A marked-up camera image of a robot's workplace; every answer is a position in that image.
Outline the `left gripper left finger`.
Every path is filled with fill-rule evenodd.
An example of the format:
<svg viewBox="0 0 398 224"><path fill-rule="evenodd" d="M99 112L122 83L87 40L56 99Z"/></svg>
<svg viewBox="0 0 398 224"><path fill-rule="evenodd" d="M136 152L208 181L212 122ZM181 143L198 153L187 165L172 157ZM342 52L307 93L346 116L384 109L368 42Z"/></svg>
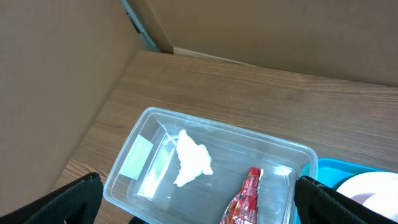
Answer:
<svg viewBox="0 0 398 224"><path fill-rule="evenodd" d="M103 198L103 183L90 172L1 217L1 224L92 224Z"/></svg>

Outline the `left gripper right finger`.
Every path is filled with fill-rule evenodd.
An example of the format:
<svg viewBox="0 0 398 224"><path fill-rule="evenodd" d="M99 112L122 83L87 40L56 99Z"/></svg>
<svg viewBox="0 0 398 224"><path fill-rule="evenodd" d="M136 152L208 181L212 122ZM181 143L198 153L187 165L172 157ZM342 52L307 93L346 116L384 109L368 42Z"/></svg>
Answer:
<svg viewBox="0 0 398 224"><path fill-rule="evenodd" d="M294 203L301 224L395 224L309 176L296 181Z"/></svg>

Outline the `large pink plate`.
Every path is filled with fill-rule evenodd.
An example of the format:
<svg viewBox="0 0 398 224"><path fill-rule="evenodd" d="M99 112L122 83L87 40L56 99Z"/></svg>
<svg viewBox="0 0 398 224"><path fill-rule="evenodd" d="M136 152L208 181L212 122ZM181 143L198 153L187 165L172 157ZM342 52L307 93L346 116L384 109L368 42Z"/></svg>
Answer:
<svg viewBox="0 0 398 224"><path fill-rule="evenodd" d="M397 193L397 173L367 172L343 182L337 192L348 198L363 193Z"/></svg>

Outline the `small pink saucer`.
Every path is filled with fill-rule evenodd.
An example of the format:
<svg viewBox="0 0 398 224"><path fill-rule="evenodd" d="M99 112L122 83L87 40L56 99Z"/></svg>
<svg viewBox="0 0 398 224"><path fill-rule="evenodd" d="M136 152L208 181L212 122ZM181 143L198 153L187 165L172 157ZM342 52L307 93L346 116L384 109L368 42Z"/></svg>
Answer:
<svg viewBox="0 0 398 224"><path fill-rule="evenodd" d="M397 193L363 193L355 195L351 199L397 222Z"/></svg>

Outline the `red snack wrapper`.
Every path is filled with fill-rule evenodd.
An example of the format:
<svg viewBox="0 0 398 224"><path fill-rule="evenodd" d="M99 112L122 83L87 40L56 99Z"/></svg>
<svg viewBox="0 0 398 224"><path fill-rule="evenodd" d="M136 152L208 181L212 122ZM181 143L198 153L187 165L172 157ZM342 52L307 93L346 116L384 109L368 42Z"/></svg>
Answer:
<svg viewBox="0 0 398 224"><path fill-rule="evenodd" d="M256 224L257 200L263 170L251 167L239 192L224 211L221 224Z"/></svg>

